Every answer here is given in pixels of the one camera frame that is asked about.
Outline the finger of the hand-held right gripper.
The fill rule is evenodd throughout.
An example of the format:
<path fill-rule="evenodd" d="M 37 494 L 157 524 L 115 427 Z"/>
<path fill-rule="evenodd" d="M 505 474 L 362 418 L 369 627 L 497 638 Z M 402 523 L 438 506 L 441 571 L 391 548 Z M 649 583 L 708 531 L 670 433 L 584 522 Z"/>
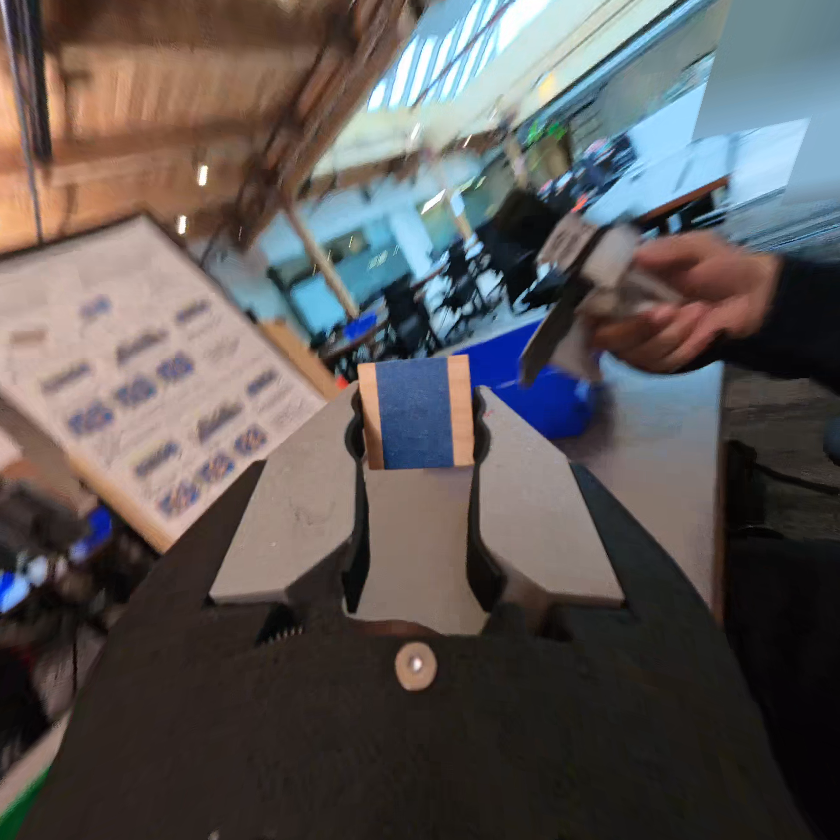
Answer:
<path fill-rule="evenodd" d="M 586 283 L 567 280 L 546 318 L 531 336 L 519 359 L 519 384 L 529 388 L 545 369 L 572 379 L 599 383 L 599 356 L 590 346 L 585 319 L 577 310 L 591 291 Z"/>

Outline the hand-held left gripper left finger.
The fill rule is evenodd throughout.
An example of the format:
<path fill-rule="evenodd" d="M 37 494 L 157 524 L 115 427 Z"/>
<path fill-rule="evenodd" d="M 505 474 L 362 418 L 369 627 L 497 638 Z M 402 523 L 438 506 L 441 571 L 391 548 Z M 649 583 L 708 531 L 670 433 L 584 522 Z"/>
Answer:
<path fill-rule="evenodd" d="M 355 614 L 370 571 L 364 423 L 351 385 L 266 460 L 209 591 L 218 605 L 323 600 Z"/>

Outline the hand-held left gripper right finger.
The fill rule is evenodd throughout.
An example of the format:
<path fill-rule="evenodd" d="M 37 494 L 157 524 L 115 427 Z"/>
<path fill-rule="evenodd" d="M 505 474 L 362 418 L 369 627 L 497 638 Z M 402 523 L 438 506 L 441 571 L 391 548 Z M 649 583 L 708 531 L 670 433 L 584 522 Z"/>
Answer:
<path fill-rule="evenodd" d="M 620 607 L 624 592 L 566 455 L 485 386 L 474 391 L 466 575 L 479 606 L 541 621 L 555 606 Z"/>

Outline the blue plastic bin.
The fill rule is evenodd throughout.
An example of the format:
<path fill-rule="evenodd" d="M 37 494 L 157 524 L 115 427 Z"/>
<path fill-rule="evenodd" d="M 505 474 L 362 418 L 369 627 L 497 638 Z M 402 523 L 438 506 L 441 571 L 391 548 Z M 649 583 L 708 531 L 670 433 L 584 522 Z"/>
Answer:
<path fill-rule="evenodd" d="M 546 367 L 530 387 L 519 382 L 519 360 L 540 319 L 522 319 L 462 342 L 448 354 L 469 357 L 474 387 L 490 389 L 542 436 L 556 440 L 583 434 L 599 402 L 599 388 Z"/>

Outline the wooden cube with blue stripe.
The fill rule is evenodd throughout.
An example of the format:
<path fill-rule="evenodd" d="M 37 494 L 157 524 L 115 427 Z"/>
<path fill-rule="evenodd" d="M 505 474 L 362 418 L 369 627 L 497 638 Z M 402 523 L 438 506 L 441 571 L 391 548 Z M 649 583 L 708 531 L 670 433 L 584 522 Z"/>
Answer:
<path fill-rule="evenodd" d="M 358 386 L 371 470 L 475 464 L 467 356 L 361 364 Z"/>

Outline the green plastic bin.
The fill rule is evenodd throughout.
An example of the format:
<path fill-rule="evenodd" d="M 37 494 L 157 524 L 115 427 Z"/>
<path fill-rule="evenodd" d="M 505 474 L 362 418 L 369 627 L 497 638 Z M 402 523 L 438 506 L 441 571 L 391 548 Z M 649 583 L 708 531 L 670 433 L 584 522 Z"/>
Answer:
<path fill-rule="evenodd" d="M 47 765 L 36 777 L 27 782 L 1 816 L 1 839 L 16 839 L 25 818 L 43 789 L 49 773 Z"/>

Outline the person's right forearm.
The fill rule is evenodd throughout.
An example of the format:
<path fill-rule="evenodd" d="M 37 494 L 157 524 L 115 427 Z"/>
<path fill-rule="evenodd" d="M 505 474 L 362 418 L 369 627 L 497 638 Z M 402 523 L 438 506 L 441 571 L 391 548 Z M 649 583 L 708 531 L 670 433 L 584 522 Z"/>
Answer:
<path fill-rule="evenodd" d="M 808 379 L 838 395 L 838 262 L 784 257 L 758 331 L 721 340 L 710 357 L 780 379 Z"/>

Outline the person's right hand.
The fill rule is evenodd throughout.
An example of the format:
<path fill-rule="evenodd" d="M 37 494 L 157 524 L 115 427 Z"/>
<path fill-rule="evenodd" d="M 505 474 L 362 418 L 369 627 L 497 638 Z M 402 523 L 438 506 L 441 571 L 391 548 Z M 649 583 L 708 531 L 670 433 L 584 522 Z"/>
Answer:
<path fill-rule="evenodd" d="M 591 347 L 650 374 L 676 373 L 719 338 L 743 339 L 762 325 L 782 257 L 735 246 L 714 234 L 678 234 L 647 241 L 633 267 L 678 292 L 624 320 L 591 320 Z"/>

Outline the black office chair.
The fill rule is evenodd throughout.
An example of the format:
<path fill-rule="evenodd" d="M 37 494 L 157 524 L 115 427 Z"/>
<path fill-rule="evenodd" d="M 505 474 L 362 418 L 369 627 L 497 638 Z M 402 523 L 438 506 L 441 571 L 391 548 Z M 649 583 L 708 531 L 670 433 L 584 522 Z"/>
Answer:
<path fill-rule="evenodd" d="M 405 273 L 383 290 L 391 338 L 387 353 L 400 360 L 412 359 L 422 350 L 441 351 L 444 345 L 434 331 L 424 300 L 413 289 L 412 275 Z"/>

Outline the person's leg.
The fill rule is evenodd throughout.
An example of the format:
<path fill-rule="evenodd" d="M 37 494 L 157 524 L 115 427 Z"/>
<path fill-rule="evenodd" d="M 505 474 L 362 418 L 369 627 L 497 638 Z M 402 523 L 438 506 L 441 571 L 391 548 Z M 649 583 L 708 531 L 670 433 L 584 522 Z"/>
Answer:
<path fill-rule="evenodd" d="M 724 625 L 796 803 L 839 838 L 838 542 L 731 539 Z"/>

